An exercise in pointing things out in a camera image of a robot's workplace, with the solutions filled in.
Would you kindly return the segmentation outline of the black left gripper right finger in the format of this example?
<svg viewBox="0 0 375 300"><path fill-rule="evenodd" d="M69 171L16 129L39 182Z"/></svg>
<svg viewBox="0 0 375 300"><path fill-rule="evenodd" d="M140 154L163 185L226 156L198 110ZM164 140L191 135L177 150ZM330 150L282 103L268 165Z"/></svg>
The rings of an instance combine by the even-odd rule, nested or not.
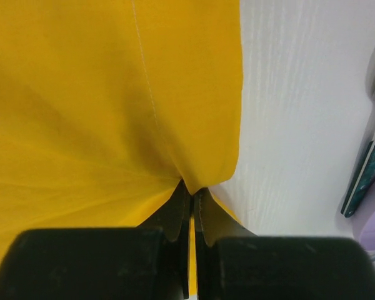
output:
<svg viewBox="0 0 375 300"><path fill-rule="evenodd" d="M194 228L199 299L375 299L375 268L352 239L257 236L208 189Z"/></svg>

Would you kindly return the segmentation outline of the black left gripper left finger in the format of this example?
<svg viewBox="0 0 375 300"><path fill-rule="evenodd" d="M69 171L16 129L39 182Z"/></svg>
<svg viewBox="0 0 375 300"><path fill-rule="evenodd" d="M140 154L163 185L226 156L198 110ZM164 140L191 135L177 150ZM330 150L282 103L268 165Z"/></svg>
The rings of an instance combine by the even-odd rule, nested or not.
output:
<svg viewBox="0 0 375 300"><path fill-rule="evenodd" d="M0 299L187 299L191 195L136 227L31 229L0 264Z"/></svg>

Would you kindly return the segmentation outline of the yellow cartoon print placemat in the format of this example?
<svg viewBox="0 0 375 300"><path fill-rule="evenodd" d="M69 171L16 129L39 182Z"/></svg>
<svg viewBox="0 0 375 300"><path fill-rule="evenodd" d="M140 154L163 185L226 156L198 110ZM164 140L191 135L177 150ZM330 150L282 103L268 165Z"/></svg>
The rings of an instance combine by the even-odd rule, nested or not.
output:
<svg viewBox="0 0 375 300"><path fill-rule="evenodd" d="M135 226L239 157L239 1L0 1L0 264L21 232Z"/></svg>

